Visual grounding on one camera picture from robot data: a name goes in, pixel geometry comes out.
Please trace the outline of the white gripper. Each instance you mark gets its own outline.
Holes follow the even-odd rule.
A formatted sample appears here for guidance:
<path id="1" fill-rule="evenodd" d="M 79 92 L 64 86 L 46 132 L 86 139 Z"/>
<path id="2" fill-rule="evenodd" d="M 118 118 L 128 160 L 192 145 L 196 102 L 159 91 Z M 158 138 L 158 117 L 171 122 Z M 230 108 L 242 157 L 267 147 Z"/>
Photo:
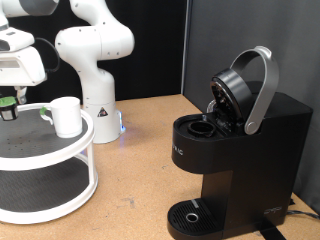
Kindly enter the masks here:
<path id="1" fill-rule="evenodd" d="M 20 104 L 27 102 L 26 86 L 36 86 L 46 79 L 34 42 L 32 34 L 15 28 L 0 32 L 0 85 L 16 86 L 16 98 Z"/>

